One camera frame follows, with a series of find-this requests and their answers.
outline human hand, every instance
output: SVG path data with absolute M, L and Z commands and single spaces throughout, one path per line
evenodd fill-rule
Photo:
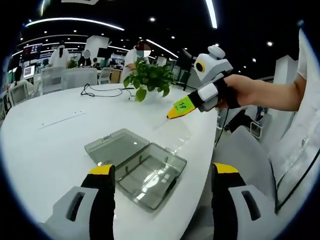
M 224 79 L 228 87 L 236 90 L 236 99 L 240 106 L 247 106 L 253 104 L 257 99 L 255 91 L 255 80 L 242 75 L 230 75 Z M 216 106 L 218 109 L 228 108 L 226 101 L 222 100 Z
M 8 89 L 10 88 L 10 85 L 9 85 L 9 84 L 5 84 L 5 85 L 3 86 L 3 88 L 4 88 L 4 90 L 8 90 Z

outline round table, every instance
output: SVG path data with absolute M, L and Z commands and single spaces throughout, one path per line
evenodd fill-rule
M 122 87 L 120 83 L 94 86 L 99 90 Z M 180 239 L 196 210 L 211 167 L 217 112 L 196 109 L 168 120 L 172 125 L 159 130 L 162 127 L 155 128 L 155 122 L 163 122 L 186 92 L 171 88 L 165 98 L 154 102 L 148 98 L 140 103 L 128 100 L 126 91 L 117 97 L 81 96 L 81 91 L 74 88 L 27 100 L 14 106 L 2 124 L 4 169 L 26 212 L 36 222 L 45 222 L 54 203 L 73 186 L 81 185 L 96 167 L 84 149 L 86 144 L 126 128 L 166 148 L 170 146 L 166 146 L 164 136 L 179 137 L 172 126 L 183 125 L 190 138 L 176 154 L 187 165 L 172 195 L 152 214 L 116 189 L 113 226 L 117 240 Z

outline person in white shirt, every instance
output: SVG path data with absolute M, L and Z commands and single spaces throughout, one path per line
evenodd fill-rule
M 9 88 L 12 89 L 16 86 L 19 86 L 19 85 L 26 83 L 26 90 L 28 92 L 28 95 L 31 96 L 34 93 L 35 86 L 25 79 L 20 80 L 21 75 L 22 75 L 22 67 L 18 66 L 15 70 L 15 73 L 14 73 L 14 81 L 13 81 L 13 83 L 11 83 Z
M 256 105 L 280 111 L 297 111 L 288 131 L 267 153 L 273 168 L 277 204 L 281 205 L 294 191 L 320 147 L 320 74 L 317 57 L 306 35 L 300 30 L 298 69 L 294 83 L 273 84 L 242 75 L 226 77 L 225 82 L 236 89 L 240 106 Z M 222 101 L 217 107 L 221 109 L 228 106 Z M 314 183 L 319 168 L 313 168 L 317 173 L 309 174 L 309 180 Z M 312 184 L 303 186 L 310 191 Z
M 52 53 L 49 59 L 49 65 L 51 67 L 67 67 L 68 61 L 70 61 L 69 51 L 65 49 L 65 42 L 61 41 L 59 46 Z
M 127 54 L 124 57 L 124 67 L 122 70 L 120 83 L 123 83 L 124 80 L 133 72 L 133 69 L 136 68 L 135 62 L 137 61 L 138 54 L 137 54 L 137 48 L 140 45 L 143 45 L 144 41 L 140 40 L 137 45 L 133 47 L 130 51 L 127 52 Z M 145 60 L 148 64 L 150 64 L 149 59 L 145 57 Z

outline green leaves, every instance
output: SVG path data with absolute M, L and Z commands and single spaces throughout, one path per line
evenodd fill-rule
M 70 60 L 68 63 L 67 63 L 67 69 L 74 69 L 78 66 L 78 63 L 74 60 Z
M 163 95 L 162 97 L 164 98 L 165 96 L 167 96 L 170 92 L 170 88 L 169 85 L 163 85 Z
M 156 86 L 154 86 L 154 85 L 149 85 L 149 86 L 148 86 L 148 91 L 149 91 L 149 92 L 152 92 L 153 90 L 155 90 L 155 88 L 156 88 Z
M 147 95 L 147 90 L 140 87 L 138 91 L 136 91 L 135 93 L 135 100 L 138 102 L 142 102 L 143 100 L 145 100 L 146 95 Z
M 142 102 L 146 98 L 147 91 L 157 89 L 165 97 L 170 92 L 170 85 L 175 83 L 174 74 L 169 65 L 147 64 L 143 57 L 139 57 L 135 64 L 135 71 L 128 76 L 123 84 L 124 87 L 133 85 L 136 91 L 135 99 Z
M 140 87 L 140 81 L 138 79 L 134 79 L 133 86 L 135 87 L 135 89 L 138 89 Z
M 127 76 L 127 77 L 125 78 L 125 80 L 123 81 L 124 87 L 125 87 L 125 88 L 128 87 L 129 83 L 130 83 L 130 76 Z

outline black cable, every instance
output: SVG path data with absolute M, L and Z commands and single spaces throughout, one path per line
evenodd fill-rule
M 226 125 L 226 121 L 227 121 L 227 117 L 228 117 L 228 113 L 229 113 L 229 108 L 226 111 L 226 115 L 225 115 L 225 119 L 224 119 L 224 122 L 223 122 L 223 125 L 222 125 L 222 129 L 221 129 L 220 135 L 218 137 L 218 140 L 215 143 L 215 146 L 217 146 L 217 144 L 218 144 L 218 142 L 219 142 L 219 140 L 221 138 L 222 132 L 224 131 L 224 128 L 225 128 L 225 125 Z
M 286 196 L 286 198 L 283 200 L 283 202 L 276 207 L 275 209 L 275 213 L 278 213 L 279 210 L 282 208 L 282 206 L 289 200 L 289 198 L 292 196 L 292 194 L 294 194 L 295 190 L 298 188 L 298 186 L 300 185 L 300 183 L 302 182 L 302 180 L 306 177 L 306 175 L 308 174 L 308 172 L 310 171 L 310 169 L 312 168 L 312 166 L 315 164 L 317 158 L 319 157 L 320 154 L 320 148 L 318 150 L 318 152 L 316 153 L 316 155 L 314 156 L 314 159 L 312 160 L 312 162 L 310 163 L 309 167 L 307 168 L 307 170 L 305 171 L 305 173 L 302 175 L 302 177 L 299 179 L 299 181 L 296 183 L 296 185 L 292 188 L 292 190 L 289 192 L 289 194 Z
M 96 95 L 96 94 L 94 94 L 94 93 L 92 93 L 92 92 L 87 92 L 87 88 L 90 88 L 90 89 L 92 89 L 92 90 L 94 90 L 94 91 L 97 91 L 97 92 L 109 92 L 109 91 L 119 90 L 120 93 L 119 93 L 119 94 L 116 94 L 116 95 L 111 95 L 111 96 Z M 129 91 L 129 90 L 132 90 L 132 89 L 134 89 L 134 88 L 133 88 L 133 87 L 128 87 L 128 88 L 118 87 L 118 88 L 114 88 L 114 89 L 100 90 L 100 89 L 94 89 L 94 88 L 92 88 L 92 87 L 90 86 L 90 84 L 87 83 L 86 85 L 84 85 L 83 90 L 82 90 L 82 92 L 81 92 L 80 94 L 81 94 L 82 96 L 87 95 L 87 96 L 89 96 L 89 97 L 114 98 L 114 97 L 120 96 L 120 95 L 123 93 L 123 91 L 127 91 L 127 92 L 129 92 L 129 94 L 130 94 L 130 98 L 132 98 L 133 95 L 132 95 L 132 93 Z

